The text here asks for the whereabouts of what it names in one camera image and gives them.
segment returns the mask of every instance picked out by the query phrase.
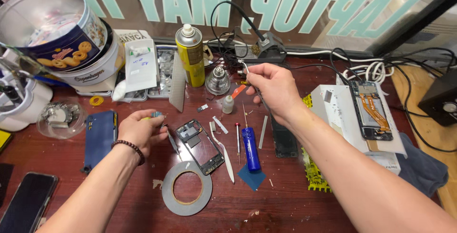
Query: black speaker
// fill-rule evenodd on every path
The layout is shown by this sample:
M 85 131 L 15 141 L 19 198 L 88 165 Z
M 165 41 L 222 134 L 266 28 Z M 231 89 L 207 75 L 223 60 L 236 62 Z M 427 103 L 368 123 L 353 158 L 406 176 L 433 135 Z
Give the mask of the black speaker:
M 437 78 L 417 105 L 442 126 L 457 122 L 457 70 Z

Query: yellow spray can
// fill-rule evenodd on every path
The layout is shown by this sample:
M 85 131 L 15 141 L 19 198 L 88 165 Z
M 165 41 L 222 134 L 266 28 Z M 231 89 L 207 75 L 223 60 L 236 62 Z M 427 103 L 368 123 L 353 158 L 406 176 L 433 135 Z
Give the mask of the yellow spray can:
M 186 71 L 186 82 L 192 87 L 205 83 L 202 32 L 190 24 L 184 24 L 175 35 L 179 57 Z

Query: yellow fragile label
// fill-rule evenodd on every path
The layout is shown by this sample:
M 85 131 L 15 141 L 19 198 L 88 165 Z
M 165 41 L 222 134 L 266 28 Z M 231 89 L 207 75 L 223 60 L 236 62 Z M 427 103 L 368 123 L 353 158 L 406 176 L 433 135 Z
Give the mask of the yellow fragile label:
M 303 102 L 306 104 L 308 108 L 311 108 L 313 106 L 313 101 L 311 99 L 311 94 L 305 96 L 303 99 Z
M 302 147 L 303 151 L 303 164 L 305 165 L 306 178 L 309 181 L 308 190 L 319 190 L 319 191 L 330 191 L 332 189 L 327 183 L 327 180 L 322 178 L 320 170 L 317 168 L 316 164 L 305 151 L 305 148 Z

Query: yellow rubber band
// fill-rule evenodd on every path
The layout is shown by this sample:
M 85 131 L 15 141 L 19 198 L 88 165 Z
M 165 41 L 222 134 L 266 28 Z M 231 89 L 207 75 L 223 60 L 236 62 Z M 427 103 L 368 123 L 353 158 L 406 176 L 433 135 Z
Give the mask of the yellow rubber band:
M 100 104 L 103 103 L 103 101 L 104 101 L 103 97 L 96 95 L 96 96 L 92 96 L 92 98 L 89 100 L 89 103 L 93 106 L 99 106 Z

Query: phone display screen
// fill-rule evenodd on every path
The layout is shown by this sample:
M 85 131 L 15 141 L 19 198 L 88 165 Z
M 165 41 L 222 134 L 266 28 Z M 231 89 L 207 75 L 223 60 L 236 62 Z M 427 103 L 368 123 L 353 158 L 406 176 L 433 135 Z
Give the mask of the phone display screen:
M 34 232 L 56 183 L 55 176 L 27 173 L 3 215 L 0 233 Z

